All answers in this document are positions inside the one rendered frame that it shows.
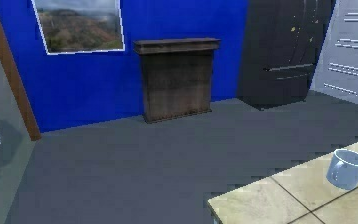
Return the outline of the dark brown wooden cabinet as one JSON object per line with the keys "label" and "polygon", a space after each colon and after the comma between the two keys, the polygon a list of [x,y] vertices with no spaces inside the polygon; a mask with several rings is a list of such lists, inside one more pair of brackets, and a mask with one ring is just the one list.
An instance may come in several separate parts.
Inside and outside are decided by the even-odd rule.
{"label": "dark brown wooden cabinet", "polygon": [[211,110],[216,38],[138,40],[144,120],[155,123]]}

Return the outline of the black fridge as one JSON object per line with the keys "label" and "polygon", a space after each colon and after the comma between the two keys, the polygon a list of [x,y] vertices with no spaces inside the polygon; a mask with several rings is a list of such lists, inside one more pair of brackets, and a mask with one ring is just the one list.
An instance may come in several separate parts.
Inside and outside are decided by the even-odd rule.
{"label": "black fridge", "polygon": [[[264,110],[305,100],[336,0],[248,0],[236,96]],[[316,63],[272,71],[273,68]]]}

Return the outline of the framed landscape picture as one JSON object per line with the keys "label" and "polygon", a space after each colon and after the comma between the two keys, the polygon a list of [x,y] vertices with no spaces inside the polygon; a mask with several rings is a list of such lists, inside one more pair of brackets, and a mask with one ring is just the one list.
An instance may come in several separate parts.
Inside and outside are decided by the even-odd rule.
{"label": "framed landscape picture", "polygon": [[121,0],[31,0],[47,55],[125,50]]}

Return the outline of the beige tiled counter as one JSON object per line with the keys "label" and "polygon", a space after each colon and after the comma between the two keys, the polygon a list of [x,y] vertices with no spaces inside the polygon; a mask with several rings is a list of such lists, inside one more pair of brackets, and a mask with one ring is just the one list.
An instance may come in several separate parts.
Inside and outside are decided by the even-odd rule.
{"label": "beige tiled counter", "polygon": [[331,154],[208,201],[213,224],[358,224],[358,184],[346,191],[326,179]]}

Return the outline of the pale blue glass cup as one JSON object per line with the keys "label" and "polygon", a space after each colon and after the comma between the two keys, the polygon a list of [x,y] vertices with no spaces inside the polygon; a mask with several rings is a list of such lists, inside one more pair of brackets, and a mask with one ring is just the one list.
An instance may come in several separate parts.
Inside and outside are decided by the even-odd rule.
{"label": "pale blue glass cup", "polygon": [[354,189],[358,184],[358,152],[336,149],[333,152],[326,179],[337,188]]}

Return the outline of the pale grey drawer cupboard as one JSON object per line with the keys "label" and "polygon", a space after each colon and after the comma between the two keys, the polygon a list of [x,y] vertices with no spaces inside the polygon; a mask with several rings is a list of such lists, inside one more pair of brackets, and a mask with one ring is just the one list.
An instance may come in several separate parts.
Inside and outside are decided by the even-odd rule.
{"label": "pale grey drawer cupboard", "polygon": [[358,0],[337,0],[311,89],[358,105]]}

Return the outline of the brown wooden door frame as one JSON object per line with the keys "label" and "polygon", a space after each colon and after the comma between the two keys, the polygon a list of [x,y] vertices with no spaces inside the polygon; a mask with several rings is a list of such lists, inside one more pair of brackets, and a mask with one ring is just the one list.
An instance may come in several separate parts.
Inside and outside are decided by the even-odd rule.
{"label": "brown wooden door frame", "polygon": [[0,21],[0,62],[17,103],[27,133],[32,141],[41,139],[41,132],[27,97],[15,59],[12,55],[2,23]]}

